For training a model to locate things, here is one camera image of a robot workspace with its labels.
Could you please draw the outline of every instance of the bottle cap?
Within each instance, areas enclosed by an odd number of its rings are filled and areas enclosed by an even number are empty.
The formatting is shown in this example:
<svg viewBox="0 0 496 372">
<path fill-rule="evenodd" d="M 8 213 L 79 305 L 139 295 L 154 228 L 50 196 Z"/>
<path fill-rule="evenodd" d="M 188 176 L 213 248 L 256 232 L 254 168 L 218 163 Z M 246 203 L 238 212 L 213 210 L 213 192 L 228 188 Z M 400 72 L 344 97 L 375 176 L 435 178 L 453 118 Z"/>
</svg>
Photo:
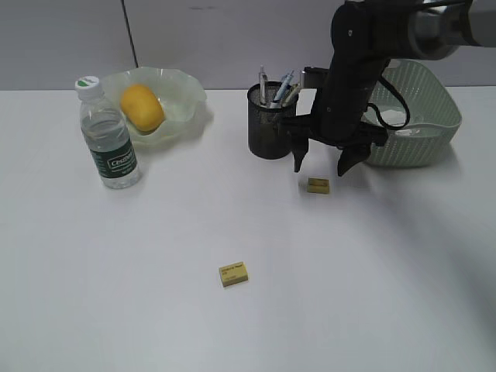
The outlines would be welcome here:
<svg viewBox="0 0 496 372">
<path fill-rule="evenodd" d="M 100 79 L 96 76 L 84 76 L 76 80 L 77 96 L 82 101 L 98 98 L 103 96 L 103 88 Z"/>
</svg>

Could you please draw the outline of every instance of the bottle label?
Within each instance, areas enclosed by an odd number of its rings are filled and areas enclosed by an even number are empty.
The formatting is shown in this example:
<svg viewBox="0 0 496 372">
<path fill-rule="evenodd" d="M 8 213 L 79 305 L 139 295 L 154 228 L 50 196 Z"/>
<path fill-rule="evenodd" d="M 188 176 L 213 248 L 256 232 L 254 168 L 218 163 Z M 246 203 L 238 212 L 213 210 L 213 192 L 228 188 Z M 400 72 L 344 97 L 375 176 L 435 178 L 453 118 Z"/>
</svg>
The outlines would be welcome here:
<svg viewBox="0 0 496 372">
<path fill-rule="evenodd" d="M 131 139 L 117 150 L 100 153 L 91 151 L 98 172 L 104 178 L 120 178 L 134 171 L 137 165 Z"/>
</svg>

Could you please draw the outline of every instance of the plastic bottle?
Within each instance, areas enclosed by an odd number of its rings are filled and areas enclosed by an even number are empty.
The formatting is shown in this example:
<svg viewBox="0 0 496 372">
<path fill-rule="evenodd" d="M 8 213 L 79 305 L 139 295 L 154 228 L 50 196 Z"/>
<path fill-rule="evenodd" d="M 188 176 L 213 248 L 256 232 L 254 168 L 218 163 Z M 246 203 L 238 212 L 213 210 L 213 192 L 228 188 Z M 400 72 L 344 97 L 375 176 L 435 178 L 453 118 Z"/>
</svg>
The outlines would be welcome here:
<svg viewBox="0 0 496 372">
<path fill-rule="evenodd" d="M 121 112 L 105 97 L 97 77 L 80 78 L 75 86 L 81 131 L 103 184 L 114 189 L 133 186 L 141 173 Z"/>
</svg>

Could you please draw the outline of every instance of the pen holder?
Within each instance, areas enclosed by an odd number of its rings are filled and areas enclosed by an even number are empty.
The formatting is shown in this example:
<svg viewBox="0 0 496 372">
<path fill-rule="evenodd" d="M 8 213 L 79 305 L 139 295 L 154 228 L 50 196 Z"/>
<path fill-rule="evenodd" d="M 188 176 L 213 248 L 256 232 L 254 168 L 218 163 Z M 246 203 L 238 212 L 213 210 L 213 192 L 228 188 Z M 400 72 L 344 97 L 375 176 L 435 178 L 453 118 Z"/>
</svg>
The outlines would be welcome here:
<svg viewBox="0 0 496 372">
<path fill-rule="evenodd" d="M 266 83 L 267 101 L 272 102 L 281 87 L 277 81 Z M 296 116 L 298 96 L 283 108 L 268 108 L 260 104 L 260 84 L 248 91 L 248 145 L 250 151 L 262 159 L 276 160 L 291 152 L 291 137 L 279 132 L 285 117 Z"/>
</svg>

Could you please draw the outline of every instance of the eraser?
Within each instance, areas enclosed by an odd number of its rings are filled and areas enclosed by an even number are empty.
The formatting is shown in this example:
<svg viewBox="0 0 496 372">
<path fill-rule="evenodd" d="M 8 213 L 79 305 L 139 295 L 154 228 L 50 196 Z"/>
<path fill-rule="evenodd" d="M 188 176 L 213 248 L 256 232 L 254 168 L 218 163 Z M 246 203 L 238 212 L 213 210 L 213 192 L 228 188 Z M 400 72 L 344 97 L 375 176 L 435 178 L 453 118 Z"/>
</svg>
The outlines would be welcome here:
<svg viewBox="0 0 496 372">
<path fill-rule="evenodd" d="M 329 180 L 309 178 L 307 185 L 307 192 L 310 192 L 312 194 L 329 194 L 331 192 L 329 186 Z"/>
<path fill-rule="evenodd" d="M 248 280 L 248 273 L 243 262 L 233 263 L 219 268 L 220 279 L 224 287 Z"/>
</svg>

